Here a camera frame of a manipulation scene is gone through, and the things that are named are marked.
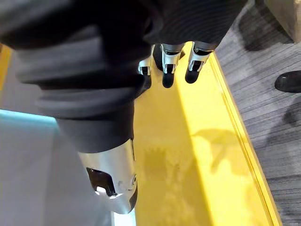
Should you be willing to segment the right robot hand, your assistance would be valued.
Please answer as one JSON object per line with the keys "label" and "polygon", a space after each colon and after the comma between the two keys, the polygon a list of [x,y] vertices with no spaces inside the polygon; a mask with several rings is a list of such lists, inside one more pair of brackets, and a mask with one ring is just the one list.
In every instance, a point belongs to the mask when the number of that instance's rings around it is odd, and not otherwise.
{"label": "right robot hand", "polygon": [[151,86],[151,64],[170,88],[182,49],[194,83],[245,5],[243,0],[3,0],[0,42],[38,86],[38,106],[77,148],[110,211],[136,205],[134,101]]}

